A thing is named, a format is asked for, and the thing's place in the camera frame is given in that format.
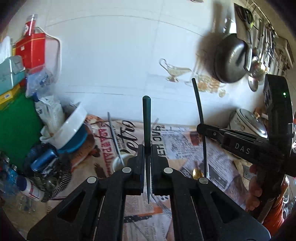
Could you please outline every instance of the hand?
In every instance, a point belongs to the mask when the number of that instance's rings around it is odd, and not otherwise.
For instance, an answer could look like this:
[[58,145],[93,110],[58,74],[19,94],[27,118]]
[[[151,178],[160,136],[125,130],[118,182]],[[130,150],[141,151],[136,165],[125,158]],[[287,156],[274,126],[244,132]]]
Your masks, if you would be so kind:
[[[257,166],[251,165],[250,172],[256,174]],[[262,189],[257,182],[257,176],[252,177],[249,183],[249,193],[246,198],[246,208],[253,211],[256,207],[260,205],[260,200],[258,197],[262,195]]]

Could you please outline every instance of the white tissue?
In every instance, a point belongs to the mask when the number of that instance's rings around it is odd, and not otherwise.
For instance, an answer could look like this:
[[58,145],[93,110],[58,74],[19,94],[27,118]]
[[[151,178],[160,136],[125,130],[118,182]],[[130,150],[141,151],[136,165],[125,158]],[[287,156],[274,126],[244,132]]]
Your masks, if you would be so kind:
[[11,45],[10,45],[10,37],[6,36],[3,39],[3,42],[0,43],[0,64],[3,61],[12,55]]

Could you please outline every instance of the plastic bottle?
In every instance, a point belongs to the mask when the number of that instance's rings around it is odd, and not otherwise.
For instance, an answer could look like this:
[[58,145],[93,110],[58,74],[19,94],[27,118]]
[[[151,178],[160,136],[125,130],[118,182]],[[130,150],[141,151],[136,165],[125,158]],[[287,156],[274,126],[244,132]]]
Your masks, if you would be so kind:
[[24,36],[26,36],[26,35],[30,36],[33,33],[35,33],[35,25],[36,25],[37,17],[38,17],[37,14],[33,14],[33,15],[30,15],[29,17],[27,17],[25,28],[24,28],[24,33],[23,33]]
[[30,180],[23,176],[17,177],[17,186],[22,194],[28,196],[34,201],[42,200],[44,192],[39,190]]

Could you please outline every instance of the newspaper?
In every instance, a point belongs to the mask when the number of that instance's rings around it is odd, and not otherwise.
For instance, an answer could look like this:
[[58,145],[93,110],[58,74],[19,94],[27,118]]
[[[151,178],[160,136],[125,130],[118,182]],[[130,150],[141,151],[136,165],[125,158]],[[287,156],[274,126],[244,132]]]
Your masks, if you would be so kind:
[[[104,178],[114,172],[113,160],[117,154],[109,122],[93,115],[89,115],[86,122],[95,147],[81,163],[76,162],[68,187],[48,201],[48,211],[87,177]],[[138,146],[144,143],[143,123],[114,120],[112,125],[120,151],[136,155]],[[202,140],[195,126],[152,124],[151,143],[157,145],[158,155],[166,157],[170,167],[180,170],[185,176],[192,178],[196,167],[203,170]],[[210,180],[244,208],[247,190],[232,163],[234,158],[211,139],[206,140],[206,145]],[[148,204],[146,187],[141,196],[127,196],[123,240],[174,240],[169,196],[150,193]]]

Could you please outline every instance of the black pot lid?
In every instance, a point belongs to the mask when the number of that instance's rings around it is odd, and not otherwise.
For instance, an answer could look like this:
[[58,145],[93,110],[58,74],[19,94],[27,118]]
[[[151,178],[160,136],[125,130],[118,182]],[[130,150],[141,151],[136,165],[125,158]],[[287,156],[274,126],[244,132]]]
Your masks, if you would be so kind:
[[257,135],[267,138],[267,131],[261,120],[256,119],[254,114],[245,109],[238,109],[237,114],[242,121]]

